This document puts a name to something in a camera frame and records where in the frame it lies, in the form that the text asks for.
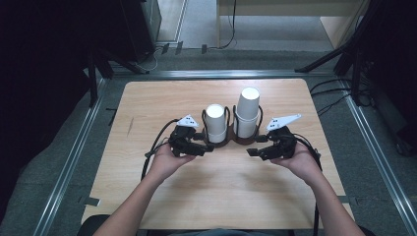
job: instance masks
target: light wood surface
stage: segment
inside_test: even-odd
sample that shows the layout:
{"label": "light wood surface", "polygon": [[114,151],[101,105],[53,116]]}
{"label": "light wood surface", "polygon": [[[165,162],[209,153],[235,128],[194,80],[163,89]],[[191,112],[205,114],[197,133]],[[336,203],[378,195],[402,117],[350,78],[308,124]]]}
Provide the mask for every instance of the light wood surface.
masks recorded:
{"label": "light wood surface", "polygon": [[[90,196],[101,200],[87,206],[83,221],[94,214],[112,213],[141,179],[144,154],[170,120],[191,114],[201,124],[210,104],[232,108],[245,87],[260,91],[264,110],[261,134],[272,117],[301,113],[288,125],[306,137],[322,154],[325,175],[344,196],[306,83],[301,79],[132,82],[126,85]],[[174,129],[171,125],[163,137]],[[297,229],[312,228],[315,199],[311,189],[287,169],[250,157],[231,141],[181,167],[153,196],[144,229]]]}
{"label": "light wood surface", "polygon": [[[220,16],[233,15],[233,0],[217,1],[217,46],[220,44]],[[352,24],[368,0],[239,0],[236,16],[319,16],[333,47],[346,40]]]}

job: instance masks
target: hand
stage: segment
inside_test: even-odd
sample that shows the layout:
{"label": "hand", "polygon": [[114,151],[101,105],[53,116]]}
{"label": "hand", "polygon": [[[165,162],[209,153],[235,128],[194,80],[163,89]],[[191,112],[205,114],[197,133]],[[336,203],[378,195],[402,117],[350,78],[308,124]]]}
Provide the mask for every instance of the hand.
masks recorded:
{"label": "hand", "polygon": [[323,176],[307,147],[300,143],[295,146],[294,155],[291,158],[275,158],[271,159],[270,162],[288,168],[308,185],[311,185],[312,181],[315,181],[318,177]]}
{"label": "hand", "polygon": [[156,177],[160,183],[171,176],[179,167],[192,161],[194,155],[184,155],[176,157],[171,150],[170,144],[162,145],[153,158],[148,175]]}

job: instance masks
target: person's left hand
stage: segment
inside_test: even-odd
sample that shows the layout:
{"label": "person's left hand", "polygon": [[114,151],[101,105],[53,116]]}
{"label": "person's left hand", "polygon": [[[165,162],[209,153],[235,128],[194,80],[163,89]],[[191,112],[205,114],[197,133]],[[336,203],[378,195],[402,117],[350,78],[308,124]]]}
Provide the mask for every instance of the person's left hand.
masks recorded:
{"label": "person's left hand", "polygon": [[160,182],[171,176],[179,167],[187,162],[192,161],[196,157],[194,155],[184,155],[176,157],[171,150],[170,144],[162,145],[153,158],[148,175],[153,175]]}

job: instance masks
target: person's left arm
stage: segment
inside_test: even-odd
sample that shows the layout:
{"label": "person's left arm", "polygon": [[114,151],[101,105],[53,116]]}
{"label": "person's left arm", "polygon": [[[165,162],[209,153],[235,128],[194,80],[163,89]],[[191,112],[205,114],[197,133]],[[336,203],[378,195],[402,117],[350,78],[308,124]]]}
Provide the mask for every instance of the person's left arm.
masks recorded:
{"label": "person's left arm", "polygon": [[169,144],[159,148],[148,174],[94,235],[135,235],[157,187],[195,156],[175,157]]}

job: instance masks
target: table top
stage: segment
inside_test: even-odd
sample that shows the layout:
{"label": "table top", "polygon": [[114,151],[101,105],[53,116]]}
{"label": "table top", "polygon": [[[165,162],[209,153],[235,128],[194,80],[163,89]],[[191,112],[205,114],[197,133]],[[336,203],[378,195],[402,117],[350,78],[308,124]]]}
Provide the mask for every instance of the table top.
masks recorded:
{"label": "table top", "polygon": [[[288,125],[321,153],[324,174],[339,196],[345,196],[322,125],[302,79],[131,82],[126,85],[90,196],[99,206],[86,206],[83,221],[111,214],[141,180],[145,153],[162,127],[191,114],[201,124],[203,109],[218,103],[232,109],[245,87],[260,91],[264,122],[300,113]],[[175,125],[163,134],[169,137]],[[144,229],[297,229],[312,228],[312,190],[289,170],[251,157],[230,141],[182,166],[155,192],[144,216]],[[351,213],[350,206],[344,205]]]}

